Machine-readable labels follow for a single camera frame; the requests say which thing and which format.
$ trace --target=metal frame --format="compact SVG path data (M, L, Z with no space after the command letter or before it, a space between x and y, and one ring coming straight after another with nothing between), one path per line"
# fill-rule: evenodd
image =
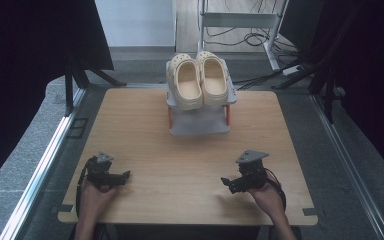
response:
M74 105L78 106L82 100L86 90L78 89L74 96ZM77 108L74 108L73 112L66 117L61 119L57 130L55 131L51 141L49 142L48 147L45 150L36 170L34 171L29 183L27 184L26 189L24 190L23 195L17 203L14 211L11 214L4 230L1 233L1 239L15 239L17 234L24 224L27 214L29 213L34 200L42 186L42 183L45 181L46 175L55 159L55 155L58 152L62 141L64 140L65 135L67 134L68 128L71 125L71 122L74 119L74 116L77 112Z
M286 9L287 0L282 3L281 10L276 14L261 13L217 13L206 12L205 5L207 0L202 0L201 4L201 35L198 42L198 52L204 50L204 28L205 27L236 27L236 28L265 28L270 29L270 38L265 42L264 50L269 59L273 71L280 71L276 57L273 54L273 44L279 32L283 13Z
M332 141L336 153L338 154L342 166L344 167L345 173L350 179L350 182L354 187L357 197L360 200L360 203L367 214L367 218L372 224L372 227L375 230L378 239L384 239L384 217L381 211L379 210L379 207L374 201L373 196L371 195L365 182L358 173L351 156L349 155L344 143L342 142L342 139L340 138L338 132L335 129L335 126L331 124L330 120L325 116L323 103L321 102L320 97L316 97L315 95L310 96L319 114L320 120L322 121L323 126L326 129L326 133Z

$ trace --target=gray floor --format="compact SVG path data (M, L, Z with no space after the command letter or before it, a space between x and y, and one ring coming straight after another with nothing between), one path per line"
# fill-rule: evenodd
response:
M164 87L164 66L172 55L112 49L115 71L108 73L131 83L130 87ZM263 54L220 55L233 81L270 73ZM57 212L104 94L112 87L93 73L88 72L88 76L93 84L76 115L78 123L87 119L85 132L81 135L74 128L68 132L17 239L67 239L71 232L72 225L60 223ZM280 76L250 90L271 90L270 86L282 81L285 79ZM309 81L276 91L319 217L315 226L300 228L302 239L379 239L307 93ZM0 171L0 234L64 114L64 102L64 81L59 78L48 85L41 109ZM340 101L334 103L333 116L335 128L384 216L383 159L347 116ZM258 239L267 235L268 227L261 227Z

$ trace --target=black cable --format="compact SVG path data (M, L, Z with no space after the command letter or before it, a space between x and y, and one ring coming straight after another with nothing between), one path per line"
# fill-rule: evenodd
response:
M252 10L254 9L255 6L257 6L258 3L260 3L260 0L255 1L254 6L252 6L251 11L249 11L250 13L252 13Z
M274 13L274 8L276 7L277 0L274 1L272 13Z
M281 54L284 54L284 55L294 56L294 57L298 56L298 53L297 53L297 52L292 52L292 51L284 50L284 49L277 48L277 47L275 47L274 50L275 50L277 53L281 53Z
M229 11L229 12L230 12L230 9L229 9L229 7L227 6L227 0L224 0L224 5L226 6L226 8L227 8L227 11Z
M232 83L233 83L233 84L238 84L238 83L252 82L252 81L260 80L260 79L263 78L263 77L265 77L265 76L262 76L262 77L256 77L256 78L251 78L251 79L247 79L247 80L232 81Z
M226 31L221 32L221 33L210 34L210 33L208 32L208 27L206 28L206 30L207 30L207 35L210 36L210 37L217 37L217 36L223 35L223 34L225 34L225 33L228 33L228 32L230 32L230 31L232 31L233 29L236 29L236 28L231 28L231 29L226 30Z
M250 83L247 83L247 84L243 85L242 87L238 88L237 90L238 91L244 91L244 90L249 89L249 88L251 88L253 86L260 85L263 82L265 82L265 81L267 81L269 79L272 79L273 77L276 77L277 75L281 74L283 72L283 70L297 65L300 61L301 61L300 59L296 59L296 60L292 61L291 63L289 63L288 65L284 66L279 71L271 73L271 74L266 75L266 76L255 78L255 80L252 80Z
M264 169L265 169L266 171L269 171L269 172L273 175L274 179L276 179L277 184L279 184L279 186L280 186L280 182L279 182L279 180L277 180L276 175L274 175L274 173L273 173L270 169L268 169L268 168L264 168Z
M275 42L277 42L277 43L279 43L279 44L282 44L282 45L285 45L285 46L288 46L288 47L297 48L297 47L294 46L294 45L290 45L290 44L287 44L287 43L283 43L283 42L280 42L279 40L275 40Z
M251 43L249 40L251 38L255 38L259 41L259 43ZM253 47L258 47L264 44L268 40L267 36L260 34L260 33L253 33L251 30L251 33L248 33L244 36L244 39L242 41L236 42L236 43L221 43L221 42L209 42L204 40L205 43L207 44L218 44L218 45L223 45L223 46L236 46L238 44L241 44L243 42L246 42L248 45L253 46Z
M90 162L92 162L92 158L86 161L85 166L82 169L82 172L80 173L79 181L77 182L77 191L76 191L76 213L77 217L80 214L80 200L82 195L82 185L83 185L83 179L86 176L86 169L89 166Z
M260 2L260 7L258 8L258 13L259 12L264 12L264 10L266 9L266 7L267 7L267 0L264 2L264 8L263 8L263 10L261 10L261 6L263 5L263 1L264 0L261 0L261 2Z

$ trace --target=aluminum rail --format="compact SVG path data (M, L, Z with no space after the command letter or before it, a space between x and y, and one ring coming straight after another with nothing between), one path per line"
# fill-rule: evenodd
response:
M78 106L82 100L86 90L78 89L74 96L74 106ZM0 240L15 239L17 234L22 227L27 214L29 213L34 200L44 182L46 175L54 161L55 155L60 148L65 135L67 134L68 128L74 119L77 108L67 117L63 117L59 123L51 141L48 144L36 170L34 171L23 195L18 201L17 206L12 212L4 230L1 233Z
M342 142L336 128L333 124L329 122L327 117L324 114L323 103L320 100L320 97L311 95L311 100L316 106L319 117L326 129L327 134L329 135L332 144L338 153L339 159L344 167L348 178L351 181L352 186L354 187L355 192L363 206L364 211L367 214L367 217L372 224L373 229L378 236L378 239L384 240L384 217L379 210L376 202L374 201L369 189L361 178L360 174L355 167L351 156L348 154L344 143Z

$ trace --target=shoe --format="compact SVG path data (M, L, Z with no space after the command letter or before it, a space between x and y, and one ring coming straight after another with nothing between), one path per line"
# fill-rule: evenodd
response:
M196 61L199 65L204 104L226 105L226 71L220 58L211 52L201 51L197 54Z
M189 55L178 54L171 59L167 82L179 109L192 110L202 106L199 68Z

